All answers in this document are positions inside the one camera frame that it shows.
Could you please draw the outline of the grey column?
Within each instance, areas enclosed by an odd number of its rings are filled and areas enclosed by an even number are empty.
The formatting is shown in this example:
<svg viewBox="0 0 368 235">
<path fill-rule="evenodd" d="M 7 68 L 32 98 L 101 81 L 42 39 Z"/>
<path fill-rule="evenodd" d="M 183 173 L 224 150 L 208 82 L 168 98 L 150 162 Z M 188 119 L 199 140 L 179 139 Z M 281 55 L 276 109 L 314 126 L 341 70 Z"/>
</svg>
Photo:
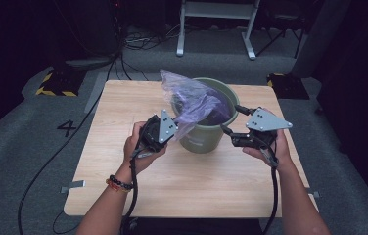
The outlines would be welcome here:
<svg viewBox="0 0 368 235">
<path fill-rule="evenodd" d="M 303 44 L 291 75 L 309 78 L 317 69 L 325 51 L 338 30 L 351 0 L 325 0 L 314 25 Z"/>
</svg>

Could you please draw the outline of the grey tape strip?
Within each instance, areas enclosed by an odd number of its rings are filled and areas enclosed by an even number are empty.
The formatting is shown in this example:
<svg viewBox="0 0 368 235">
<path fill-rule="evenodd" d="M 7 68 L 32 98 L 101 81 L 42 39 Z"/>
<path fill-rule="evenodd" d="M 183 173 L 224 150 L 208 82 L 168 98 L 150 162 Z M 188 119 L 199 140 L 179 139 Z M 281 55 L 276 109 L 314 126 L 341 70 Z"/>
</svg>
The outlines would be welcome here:
<svg viewBox="0 0 368 235">
<path fill-rule="evenodd" d="M 66 194 L 72 188 L 79 188 L 79 187 L 84 187 L 84 186 L 85 186 L 85 180 L 73 181 L 68 186 L 62 186 L 61 190 L 60 190 L 60 193 L 61 194 Z"/>
</svg>

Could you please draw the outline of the person's left hand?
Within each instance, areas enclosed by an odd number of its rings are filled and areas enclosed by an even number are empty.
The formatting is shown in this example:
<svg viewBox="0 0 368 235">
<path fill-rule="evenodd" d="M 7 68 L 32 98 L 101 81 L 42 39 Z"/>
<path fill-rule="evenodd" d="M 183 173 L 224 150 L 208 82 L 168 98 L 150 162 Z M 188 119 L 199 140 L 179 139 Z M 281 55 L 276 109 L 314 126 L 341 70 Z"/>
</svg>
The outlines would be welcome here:
<svg viewBox="0 0 368 235">
<path fill-rule="evenodd" d="M 120 167 L 123 170 L 123 175 L 131 173 L 131 157 L 133 152 L 138 145 L 138 139 L 140 136 L 141 128 L 146 124 L 144 121 L 135 122 L 133 125 L 132 134 L 126 139 L 123 151 L 124 151 L 124 160 Z M 162 148 L 159 152 L 151 154 L 149 157 L 144 157 L 138 159 L 136 163 L 136 172 L 140 173 L 144 169 L 146 169 L 155 159 L 162 156 L 166 152 L 166 148 Z"/>
</svg>

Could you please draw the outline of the person's right hand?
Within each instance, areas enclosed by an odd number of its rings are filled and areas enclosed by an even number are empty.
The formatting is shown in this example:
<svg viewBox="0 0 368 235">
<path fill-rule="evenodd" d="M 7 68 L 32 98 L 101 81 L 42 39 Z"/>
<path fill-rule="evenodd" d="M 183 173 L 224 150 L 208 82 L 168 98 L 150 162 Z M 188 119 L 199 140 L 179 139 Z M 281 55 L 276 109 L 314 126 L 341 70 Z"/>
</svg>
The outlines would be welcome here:
<svg viewBox="0 0 368 235">
<path fill-rule="evenodd" d="M 270 149 L 274 151 L 274 154 L 276 158 L 278 159 L 278 165 L 276 167 L 276 170 L 279 173 L 286 171 L 288 168 L 294 165 L 291 159 L 287 138 L 282 129 L 279 129 L 277 131 L 276 139 L 271 144 Z M 265 155 L 261 151 L 255 148 L 243 147 L 242 151 L 245 154 L 248 154 L 252 157 L 255 157 L 257 159 L 264 161 L 267 165 L 271 165 L 270 161 L 265 157 Z"/>
</svg>

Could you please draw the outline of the white metal stand frame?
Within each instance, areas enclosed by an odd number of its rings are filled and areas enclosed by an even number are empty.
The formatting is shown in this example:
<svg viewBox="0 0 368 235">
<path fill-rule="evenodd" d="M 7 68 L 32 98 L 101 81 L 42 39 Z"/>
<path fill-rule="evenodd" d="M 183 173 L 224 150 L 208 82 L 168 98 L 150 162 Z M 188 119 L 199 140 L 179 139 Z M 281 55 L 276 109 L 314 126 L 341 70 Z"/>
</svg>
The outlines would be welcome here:
<svg viewBox="0 0 368 235">
<path fill-rule="evenodd" d="M 250 37 L 253 32 L 253 24 L 261 0 L 253 0 L 252 3 L 209 3 L 182 0 L 180 8 L 180 29 L 177 41 L 176 55 L 184 55 L 185 45 L 185 20 L 187 18 L 217 18 L 231 20 L 248 20 L 247 30 L 242 32 L 242 39 L 251 60 L 256 58 L 256 53 L 251 45 Z"/>
</svg>

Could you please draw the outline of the purple plastic bag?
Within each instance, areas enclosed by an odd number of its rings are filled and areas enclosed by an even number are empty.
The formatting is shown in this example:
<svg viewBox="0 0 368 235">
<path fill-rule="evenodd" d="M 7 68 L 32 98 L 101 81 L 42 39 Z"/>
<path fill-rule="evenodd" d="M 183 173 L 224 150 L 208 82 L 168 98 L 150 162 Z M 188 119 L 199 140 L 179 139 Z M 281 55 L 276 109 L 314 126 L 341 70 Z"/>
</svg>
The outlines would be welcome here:
<svg viewBox="0 0 368 235">
<path fill-rule="evenodd" d="M 216 88 L 168 70 L 160 70 L 160 74 L 164 98 L 176 110 L 176 140 L 182 139 L 197 124 L 220 125 L 233 116 L 227 97 Z"/>
</svg>

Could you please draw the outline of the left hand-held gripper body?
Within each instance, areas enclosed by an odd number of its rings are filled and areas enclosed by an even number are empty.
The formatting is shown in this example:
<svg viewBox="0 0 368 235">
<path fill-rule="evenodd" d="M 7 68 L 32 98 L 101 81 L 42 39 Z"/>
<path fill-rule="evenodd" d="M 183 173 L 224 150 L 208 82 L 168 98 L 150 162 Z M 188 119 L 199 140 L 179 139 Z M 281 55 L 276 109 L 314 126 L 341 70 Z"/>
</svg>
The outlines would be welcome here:
<svg viewBox="0 0 368 235">
<path fill-rule="evenodd" d="M 139 147 L 150 153 L 157 153 L 178 131 L 174 119 L 166 110 L 150 117 L 139 132 Z"/>
</svg>

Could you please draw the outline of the green plastic bucket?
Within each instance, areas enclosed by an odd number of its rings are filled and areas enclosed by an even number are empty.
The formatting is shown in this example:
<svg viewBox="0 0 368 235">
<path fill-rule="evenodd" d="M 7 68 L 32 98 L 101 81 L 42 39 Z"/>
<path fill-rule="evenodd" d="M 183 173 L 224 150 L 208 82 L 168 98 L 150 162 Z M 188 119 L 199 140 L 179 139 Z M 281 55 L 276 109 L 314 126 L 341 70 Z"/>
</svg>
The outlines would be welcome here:
<svg viewBox="0 0 368 235">
<path fill-rule="evenodd" d="M 194 79 L 202 81 L 208 86 L 216 88 L 227 97 L 233 116 L 229 120 L 221 124 L 228 126 L 230 123 L 232 123 L 238 115 L 235 110 L 235 106 L 240 104 L 239 97 L 236 92 L 229 85 L 212 78 L 201 77 Z M 222 138 L 223 131 L 220 125 L 205 126 L 197 124 L 193 130 L 191 130 L 188 134 L 186 134 L 182 139 L 178 141 L 186 150 L 192 153 L 209 153 L 218 146 Z"/>
</svg>

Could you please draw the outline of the black yellow striped base plate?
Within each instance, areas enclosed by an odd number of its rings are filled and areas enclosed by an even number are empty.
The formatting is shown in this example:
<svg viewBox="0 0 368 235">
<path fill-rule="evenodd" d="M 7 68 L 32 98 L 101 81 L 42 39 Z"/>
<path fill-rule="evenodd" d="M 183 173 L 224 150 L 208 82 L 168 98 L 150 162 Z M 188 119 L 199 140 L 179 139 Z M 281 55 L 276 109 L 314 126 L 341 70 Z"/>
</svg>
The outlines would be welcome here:
<svg viewBox="0 0 368 235">
<path fill-rule="evenodd" d="M 266 77 L 266 81 L 278 99 L 309 99 L 302 81 L 290 74 L 271 73 Z"/>
<path fill-rule="evenodd" d="M 79 95 L 85 75 L 85 70 L 69 72 L 50 70 L 37 89 L 36 95 L 76 97 Z"/>
</svg>

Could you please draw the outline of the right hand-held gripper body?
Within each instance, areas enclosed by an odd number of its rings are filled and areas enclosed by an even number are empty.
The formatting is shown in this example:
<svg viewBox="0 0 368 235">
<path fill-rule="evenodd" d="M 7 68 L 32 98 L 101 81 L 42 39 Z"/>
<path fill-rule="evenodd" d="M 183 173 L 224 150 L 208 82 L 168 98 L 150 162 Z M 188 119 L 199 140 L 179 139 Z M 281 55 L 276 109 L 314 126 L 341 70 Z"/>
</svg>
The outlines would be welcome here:
<svg viewBox="0 0 368 235">
<path fill-rule="evenodd" d="M 288 129 L 293 125 L 263 108 L 254 109 L 246 122 L 248 133 L 234 133 L 231 142 L 235 147 L 250 147 L 266 150 L 275 141 L 279 129 Z"/>
</svg>

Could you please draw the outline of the black folding stand legs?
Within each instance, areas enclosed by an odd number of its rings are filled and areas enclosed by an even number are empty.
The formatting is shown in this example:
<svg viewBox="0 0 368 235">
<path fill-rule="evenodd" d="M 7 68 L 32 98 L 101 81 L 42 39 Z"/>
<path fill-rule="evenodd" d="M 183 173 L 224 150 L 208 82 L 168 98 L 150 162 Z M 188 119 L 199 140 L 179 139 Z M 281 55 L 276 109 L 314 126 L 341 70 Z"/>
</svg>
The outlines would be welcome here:
<svg viewBox="0 0 368 235">
<path fill-rule="evenodd" d="M 269 32 L 270 28 L 276 28 L 279 33 L 272 37 L 270 41 L 263 46 L 256 54 L 259 56 L 267 48 L 269 48 L 278 38 L 285 35 L 290 30 L 294 37 L 297 39 L 298 44 L 295 50 L 294 58 L 299 55 L 299 47 L 302 43 L 302 39 L 305 32 L 305 17 L 304 16 L 289 16 L 289 15 L 270 15 L 268 14 L 265 21 L 266 32 Z"/>
</svg>

